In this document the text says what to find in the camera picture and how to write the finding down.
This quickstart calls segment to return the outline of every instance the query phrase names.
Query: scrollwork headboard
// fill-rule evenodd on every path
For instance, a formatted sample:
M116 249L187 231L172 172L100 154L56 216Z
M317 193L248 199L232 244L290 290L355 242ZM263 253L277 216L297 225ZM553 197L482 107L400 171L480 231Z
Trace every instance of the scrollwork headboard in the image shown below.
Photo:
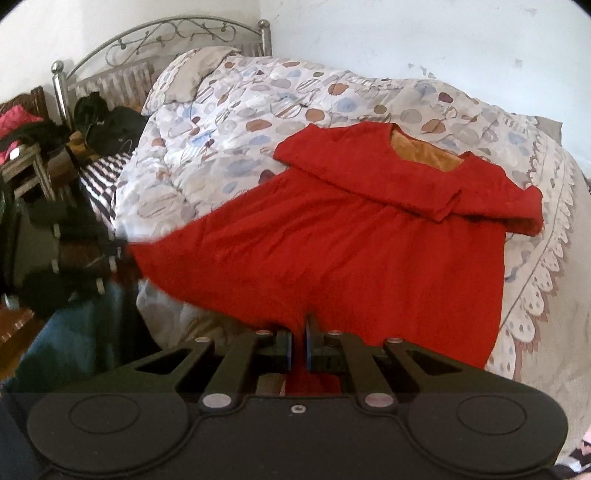
M239 45L237 44L239 33L254 36L255 41ZM204 36L211 37L209 41L213 44L221 43L240 47L246 56L272 55L271 26L267 20L260 20L256 28L227 18L207 15L179 15L153 20L130 28L105 41L74 65L69 72L65 71L61 60L51 65L61 120L72 128L68 85L73 81L76 73L99 55L104 53L107 66L119 67L132 59L140 59L141 54L150 48L158 46L164 48L167 44L181 39L190 43L194 38Z

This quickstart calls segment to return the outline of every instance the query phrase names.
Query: metal headboard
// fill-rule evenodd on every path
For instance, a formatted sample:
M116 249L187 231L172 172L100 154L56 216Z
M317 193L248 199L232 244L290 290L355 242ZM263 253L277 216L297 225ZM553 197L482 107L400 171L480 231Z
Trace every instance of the metal headboard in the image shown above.
M194 29L194 31L189 33L181 31L180 27L182 24L189 24L190 28ZM163 36L160 33L162 27L172 27L172 31L166 36ZM139 56L141 51L149 46L160 45L161 47L164 47L173 40L181 38L192 41L197 35L211 36L212 40L221 41L223 43L232 43L235 41L237 33L239 31L244 31L253 33L261 39L258 54L261 54L262 56L271 56L271 26L268 20L260 20L257 27L258 28L252 28L234 20L222 17L211 17L208 15L179 15L176 17L165 17L130 28L119 35L110 38L74 65L69 72L65 72L64 63L61 60L57 60L51 65L51 72L53 74L53 86L56 91L57 107L60 112L61 120L68 125L70 129L72 128L72 112L70 110L67 89L68 81L77 71L101 52L105 52L105 63L110 67L116 67L125 64L133 57ZM142 30L144 30L142 36L139 37L136 35L133 38L128 38L129 35L133 35ZM131 50L123 60L116 61L109 58L109 55L114 51L120 53L129 47L131 47Z

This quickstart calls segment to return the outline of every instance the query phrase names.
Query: polka dot comforter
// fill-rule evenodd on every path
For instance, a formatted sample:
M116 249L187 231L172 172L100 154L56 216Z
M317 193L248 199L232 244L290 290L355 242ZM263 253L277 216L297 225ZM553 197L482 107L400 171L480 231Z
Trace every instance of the polka dot comforter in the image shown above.
M146 101L150 120L117 185L117 233L158 238L281 173L275 147L309 123L395 122L449 151L471 150L544 196L542 233L507 238L499 335L486 368L563 405L568 453L591 423L591 197L572 156L533 117L438 80L370 79L297 59L231 55L194 101L163 105L189 55L170 64ZM176 304L150 285L138 306L162 347L203 333L204 317L213 322L211 312ZM467 321L478 322L478 312ZM218 332L227 324L220 325Z

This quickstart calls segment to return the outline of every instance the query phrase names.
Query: wall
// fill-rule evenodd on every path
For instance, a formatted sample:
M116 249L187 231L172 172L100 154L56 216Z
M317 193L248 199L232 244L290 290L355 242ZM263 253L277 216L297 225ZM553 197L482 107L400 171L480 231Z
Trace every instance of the wall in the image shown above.
M259 0L24 0L0 23L0 101L43 85L50 114L57 119L53 61L72 66L127 28L183 13L255 25Z
M261 0L274 54L374 77L431 74L564 122L591 176L591 18L571 0Z

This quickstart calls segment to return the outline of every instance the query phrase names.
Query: black and white striped cloth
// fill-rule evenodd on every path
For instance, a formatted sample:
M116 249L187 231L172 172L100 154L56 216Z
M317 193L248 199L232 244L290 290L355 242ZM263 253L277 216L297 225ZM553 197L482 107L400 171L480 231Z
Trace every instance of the black and white striped cloth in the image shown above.
M119 175L131 155L103 157L80 169L79 179L92 209L109 228L115 219L115 192Z

